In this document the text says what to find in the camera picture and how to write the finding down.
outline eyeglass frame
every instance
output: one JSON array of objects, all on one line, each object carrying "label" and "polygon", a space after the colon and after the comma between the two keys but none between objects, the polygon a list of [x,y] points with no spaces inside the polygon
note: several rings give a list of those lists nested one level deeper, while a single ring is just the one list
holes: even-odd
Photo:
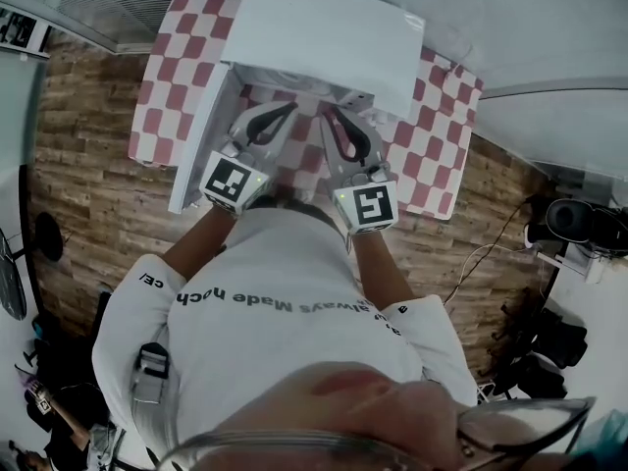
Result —
[{"label": "eyeglass frame", "polygon": [[[576,412],[575,415],[570,417],[567,421],[562,423],[556,429],[544,435],[537,440],[532,442],[521,444],[521,445],[485,445],[478,440],[470,437],[469,435],[463,433],[459,428],[457,430],[458,440],[463,442],[469,442],[477,448],[490,452],[493,455],[489,456],[488,459],[485,459],[481,462],[478,462],[477,465],[473,465],[472,467],[464,467],[464,471],[474,471],[477,469],[481,469],[482,467],[499,461],[501,459],[507,457],[531,457],[532,455],[540,452],[544,448],[558,442],[561,438],[568,435],[574,427],[576,431],[574,432],[574,436],[572,437],[569,445],[565,453],[569,453],[573,446],[575,445],[582,429],[587,421],[589,413],[596,402],[595,397],[585,397],[578,399],[508,399],[504,401],[494,401],[489,403],[483,403],[481,405],[470,407],[468,410],[460,413],[458,415],[458,421],[464,417],[465,414],[470,412],[490,412],[494,411],[496,405],[499,407],[504,407],[508,405],[517,406],[517,407],[527,407],[527,406],[543,406],[544,404],[552,404],[552,405],[560,405],[560,403],[564,402],[573,402],[573,401],[583,401],[584,406],[578,410],[564,408],[569,412]],[[202,449],[202,448],[211,448],[211,447],[221,447],[226,445],[233,446],[264,446],[264,447],[323,447],[330,448],[334,447],[347,447],[355,450],[379,450],[380,453],[386,453],[389,456],[395,457],[398,459],[400,457],[404,459],[408,459],[410,463],[416,465],[420,465],[425,469],[430,469],[430,466],[418,460],[416,457],[408,454],[406,451],[397,448],[396,446],[387,444],[385,442],[381,442],[379,440],[375,440],[372,438],[363,437],[357,434],[340,434],[340,433],[331,433],[326,431],[228,431],[228,432],[208,432],[203,433],[201,435],[197,435],[183,442],[181,445],[176,446],[172,450],[170,450],[157,464],[155,467],[156,471],[162,471],[164,466],[169,462],[173,462],[175,467],[179,469],[177,462],[174,460],[177,456],[179,456],[182,452],[186,450],[194,450],[194,449]]]}]

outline person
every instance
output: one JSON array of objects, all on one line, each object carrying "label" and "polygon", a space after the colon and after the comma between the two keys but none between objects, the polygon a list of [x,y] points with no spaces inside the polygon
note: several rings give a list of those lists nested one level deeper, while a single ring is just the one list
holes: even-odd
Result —
[{"label": "person", "polygon": [[[101,290],[98,299],[96,317],[92,324],[90,335],[87,339],[87,348],[91,350],[98,335],[100,323],[104,310],[111,296],[111,289]],[[100,389],[92,381],[93,371],[91,364],[80,365],[82,358],[81,346],[85,346],[82,341],[73,343],[75,355],[73,360],[78,360],[78,364],[60,365],[59,361],[50,361],[44,355],[39,358],[37,367],[37,377],[43,380],[50,380],[56,384],[64,384],[64,377],[68,377],[66,372],[71,372],[70,379],[78,381],[78,384],[65,384],[57,388],[56,395],[52,395],[46,388],[40,389],[36,396],[45,399],[52,408],[51,413],[42,417],[37,408],[30,403],[27,407],[28,415],[39,424],[45,422],[44,429],[50,432],[50,442],[44,448],[46,456],[42,456],[35,451],[23,452],[20,462],[27,468],[36,471],[82,471],[87,467],[89,443],[91,440],[90,430],[95,424],[106,425],[109,420],[109,413]],[[61,354],[67,353],[68,349],[62,349]]]},{"label": "person", "polygon": [[43,457],[35,451],[26,451],[25,465],[35,471],[82,471],[87,465],[89,429],[46,389],[39,394],[48,401],[57,416],[52,422],[50,443]]},{"label": "person", "polygon": [[[186,463],[375,469],[381,446],[398,453],[377,469],[401,469],[400,455],[422,463],[410,469],[461,469],[471,450],[457,436],[459,417],[477,403],[476,384],[441,299],[415,297],[381,233],[353,238],[360,290],[329,217],[310,205],[259,203],[238,219],[214,207],[163,256],[142,256],[114,291],[92,356],[114,420],[136,426],[134,365],[166,327],[178,385],[167,443],[153,448],[160,457],[220,435],[257,448],[268,434],[269,448],[286,439],[282,462],[272,451],[230,452],[223,441],[220,459],[210,452]],[[343,461],[342,435],[358,439],[361,460]],[[571,461],[535,455],[524,469]]]}]

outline table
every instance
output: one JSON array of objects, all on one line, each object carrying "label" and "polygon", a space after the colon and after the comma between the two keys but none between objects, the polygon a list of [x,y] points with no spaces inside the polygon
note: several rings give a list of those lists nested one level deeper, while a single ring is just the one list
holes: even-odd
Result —
[{"label": "table", "polygon": [[26,317],[26,297],[9,242],[0,229],[0,304],[9,315],[22,321]]},{"label": "table", "polygon": [[[236,16],[239,0],[173,0],[155,40],[138,95],[129,156],[147,166],[178,166],[193,115]],[[424,47],[411,116],[377,129],[397,181],[399,209],[448,220],[453,213],[483,83]],[[314,97],[246,85],[241,109],[295,100],[298,120],[279,158],[279,182],[323,192],[329,173]]]}]

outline sleeve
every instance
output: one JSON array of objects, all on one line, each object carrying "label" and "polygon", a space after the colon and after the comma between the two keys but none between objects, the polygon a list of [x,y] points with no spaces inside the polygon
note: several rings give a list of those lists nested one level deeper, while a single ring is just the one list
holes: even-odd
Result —
[{"label": "sleeve", "polygon": [[442,384],[459,403],[477,404],[477,386],[462,344],[438,296],[396,303],[383,314],[418,352],[426,379]]},{"label": "sleeve", "polygon": [[114,422],[134,427],[131,374],[139,349],[155,339],[185,279],[155,255],[142,256],[111,295],[92,351],[98,386]]}]

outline red and white checkered cloth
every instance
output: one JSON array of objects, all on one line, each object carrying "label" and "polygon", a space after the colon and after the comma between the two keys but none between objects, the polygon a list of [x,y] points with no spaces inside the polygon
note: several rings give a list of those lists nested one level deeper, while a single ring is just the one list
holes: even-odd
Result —
[{"label": "red and white checkered cloth", "polygon": [[[129,156],[177,166],[196,107],[220,61],[239,0],[173,0],[148,60],[131,130]],[[377,126],[397,179],[399,208],[446,220],[460,188],[482,81],[424,47],[410,117]],[[279,182],[323,191],[329,175],[318,123],[329,107],[316,98],[247,85],[242,110],[295,100],[298,116],[279,158]]]}]

